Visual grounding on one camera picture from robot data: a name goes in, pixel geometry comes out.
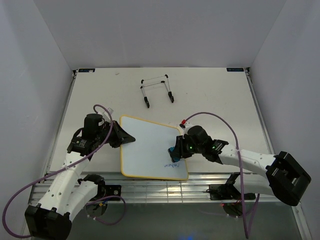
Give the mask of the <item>blue bone-shaped eraser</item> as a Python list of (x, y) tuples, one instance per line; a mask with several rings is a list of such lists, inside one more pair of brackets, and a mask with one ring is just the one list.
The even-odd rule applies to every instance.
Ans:
[(180, 161), (180, 159), (181, 159), (180, 152), (175, 147), (170, 147), (168, 149), (168, 153), (169, 153), (169, 156), (170, 156), (172, 163), (177, 163)]

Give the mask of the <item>yellow framed whiteboard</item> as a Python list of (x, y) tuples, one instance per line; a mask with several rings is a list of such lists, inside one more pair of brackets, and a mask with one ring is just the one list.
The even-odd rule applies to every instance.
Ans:
[(172, 162), (168, 149), (181, 131), (174, 126), (122, 115), (120, 126), (135, 138), (120, 147), (120, 169), (129, 178), (185, 181), (189, 178), (185, 160)]

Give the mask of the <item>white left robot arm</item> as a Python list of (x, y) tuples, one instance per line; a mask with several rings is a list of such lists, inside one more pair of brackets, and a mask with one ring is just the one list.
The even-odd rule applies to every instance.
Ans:
[(106, 120), (102, 114), (90, 113), (67, 147), (62, 172), (58, 173), (44, 196), (35, 206), (28, 206), (25, 219), (29, 233), (45, 240), (68, 238), (72, 222), (88, 202), (113, 196), (102, 176), (80, 175), (89, 165), (99, 146), (109, 144), (118, 148), (135, 142), (135, 138), (115, 120)]

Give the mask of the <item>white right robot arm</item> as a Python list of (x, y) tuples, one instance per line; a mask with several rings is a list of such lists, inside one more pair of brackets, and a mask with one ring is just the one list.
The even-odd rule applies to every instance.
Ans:
[(212, 139), (199, 125), (185, 128), (168, 153), (173, 163), (199, 154), (209, 162), (250, 172), (244, 175), (232, 173), (224, 184), (211, 191), (215, 199), (240, 200), (244, 197), (254, 200), (262, 194), (274, 196), (286, 205), (297, 206), (311, 183), (310, 175), (288, 152), (274, 155), (237, 150), (227, 141)]

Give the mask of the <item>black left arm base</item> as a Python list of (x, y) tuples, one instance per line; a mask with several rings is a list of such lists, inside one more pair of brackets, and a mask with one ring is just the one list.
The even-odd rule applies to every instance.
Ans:
[(101, 199), (103, 197), (109, 196), (121, 196), (122, 186), (121, 185), (101, 185), (98, 187), (98, 198)]

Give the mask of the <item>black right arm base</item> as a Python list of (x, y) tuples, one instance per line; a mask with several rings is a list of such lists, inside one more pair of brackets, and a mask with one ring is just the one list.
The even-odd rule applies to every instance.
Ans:
[(241, 199), (241, 193), (230, 184), (209, 185), (206, 190), (210, 195), (211, 200), (239, 200)]

